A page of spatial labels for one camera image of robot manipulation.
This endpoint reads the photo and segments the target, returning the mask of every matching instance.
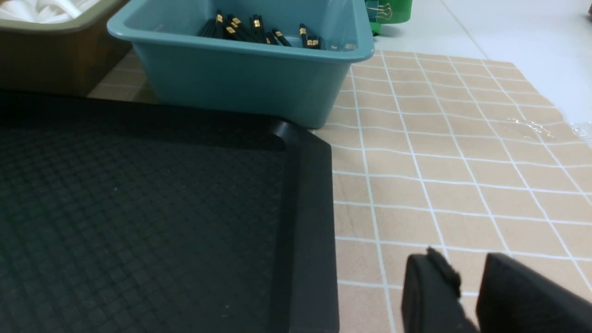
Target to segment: white floor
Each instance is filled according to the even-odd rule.
[[[576,126],[592,121],[592,0],[414,0],[377,49],[515,63]]]

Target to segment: brown plastic tray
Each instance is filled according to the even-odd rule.
[[[131,44],[109,35],[107,21],[127,0],[101,0],[65,23],[0,20],[0,89],[87,95]]]

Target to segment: black chopstick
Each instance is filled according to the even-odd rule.
[[[275,37],[277,37],[277,39],[279,40],[280,43],[282,43],[283,46],[292,46],[290,44],[290,42],[288,42],[288,40],[286,39],[286,37],[284,37],[284,35],[281,33],[281,31],[277,30],[277,29],[272,29],[271,32],[274,33]]]

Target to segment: black tray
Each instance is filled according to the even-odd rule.
[[[0,92],[0,332],[337,332],[330,146]]]

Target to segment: textured tray surface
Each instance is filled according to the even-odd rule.
[[[0,126],[2,332],[267,331],[283,141],[109,123]]]

